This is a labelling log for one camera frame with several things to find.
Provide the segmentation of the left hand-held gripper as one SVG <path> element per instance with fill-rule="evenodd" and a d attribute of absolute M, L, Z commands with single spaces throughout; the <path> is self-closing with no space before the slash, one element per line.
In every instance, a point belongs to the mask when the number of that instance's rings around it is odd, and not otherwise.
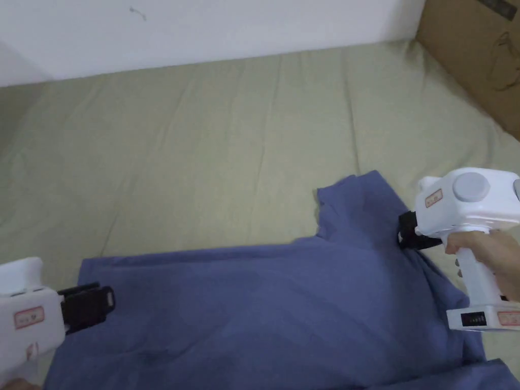
<path fill-rule="evenodd" d="M 98 282 L 59 291 L 42 283 L 43 262 L 27 257 L 1 265 L 1 383 L 38 375 L 38 361 L 65 336 L 106 321 L 114 291 Z"/>

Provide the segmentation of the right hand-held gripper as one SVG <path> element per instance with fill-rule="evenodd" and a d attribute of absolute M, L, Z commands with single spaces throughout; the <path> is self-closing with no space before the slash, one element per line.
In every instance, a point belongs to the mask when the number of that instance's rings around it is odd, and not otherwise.
<path fill-rule="evenodd" d="M 489 234 L 519 225 L 519 176 L 515 173 L 461 168 L 443 177 L 423 177 L 418 186 L 415 212 L 398 218 L 402 249 L 446 245 L 448 236 L 456 232 Z M 458 249 L 456 257 L 469 304 L 447 310 L 450 329 L 518 331 L 519 305 L 500 291 L 490 269 L 470 249 Z"/>

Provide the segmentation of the person's right hand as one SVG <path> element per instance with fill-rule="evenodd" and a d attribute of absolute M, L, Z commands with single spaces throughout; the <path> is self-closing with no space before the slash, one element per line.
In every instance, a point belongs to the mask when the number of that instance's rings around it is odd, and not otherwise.
<path fill-rule="evenodd" d="M 502 231 L 458 232 L 447 237 L 446 254 L 456 254 L 460 249 L 470 249 L 476 259 L 494 274 L 502 294 L 519 302 L 519 243 Z"/>

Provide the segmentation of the person's left hand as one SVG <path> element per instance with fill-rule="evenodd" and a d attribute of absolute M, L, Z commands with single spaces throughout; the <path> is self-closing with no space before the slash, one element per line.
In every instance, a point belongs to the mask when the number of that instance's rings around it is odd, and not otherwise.
<path fill-rule="evenodd" d="M 23 378 L 16 378 L 5 383 L 1 390 L 41 390 L 41 387 Z"/>

